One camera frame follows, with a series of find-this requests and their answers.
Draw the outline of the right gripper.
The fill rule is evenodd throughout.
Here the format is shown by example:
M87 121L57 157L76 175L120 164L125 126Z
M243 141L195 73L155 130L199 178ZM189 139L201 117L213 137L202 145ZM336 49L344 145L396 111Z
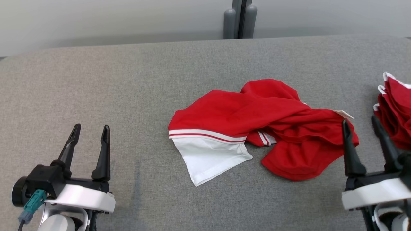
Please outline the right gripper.
M398 149L375 115L371 117L371 121L374 133L379 138L385 164L384 172L368 175L365 175L366 168L361 163L352 142L353 133L348 120L344 119L342 122L344 166L345 175L348 177L341 197L345 210L411 199L411 188L399 177L403 166L398 161Z

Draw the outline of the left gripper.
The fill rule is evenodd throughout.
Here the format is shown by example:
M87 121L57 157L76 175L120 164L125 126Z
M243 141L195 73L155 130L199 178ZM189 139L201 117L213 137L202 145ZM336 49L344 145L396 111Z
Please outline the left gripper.
M63 168L64 177L72 175L70 167L80 131L81 124L75 124L57 159L57 163ZM100 142L99 158L96 169L91 175L93 180L79 178L68 180L57 198L48 198L46 203L104 213L114 212L116 201L108 182L111 179L110 127L108 125L104 126Z

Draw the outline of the red shorts white trim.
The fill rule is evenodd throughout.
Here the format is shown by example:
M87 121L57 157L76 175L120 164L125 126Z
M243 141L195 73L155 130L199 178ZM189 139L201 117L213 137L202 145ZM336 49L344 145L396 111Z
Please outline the red shorts white trim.
M383 73L384 85L377 87L374 114L399 149L411 151L411 84Z

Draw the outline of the red shirt white sleeves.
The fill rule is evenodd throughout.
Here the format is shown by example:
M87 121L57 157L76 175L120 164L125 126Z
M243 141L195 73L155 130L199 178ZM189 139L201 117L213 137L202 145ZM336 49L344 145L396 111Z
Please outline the red shirt white sleeves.
M319 176L344 153L343 125L348 140L358 135L345 111L314 109L285 83L250 81L240 92L212 90L189 107L176 111L168 130L198 187L251 160L246 142L272 146L261 163L292 181Z

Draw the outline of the grey metal partition post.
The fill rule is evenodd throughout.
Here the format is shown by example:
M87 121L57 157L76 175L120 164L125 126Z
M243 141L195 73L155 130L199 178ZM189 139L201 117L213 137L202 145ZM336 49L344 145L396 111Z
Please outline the grey metal partition post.
M232 7L224 12L223 39L251 39L257 17L253 0L232 0Z

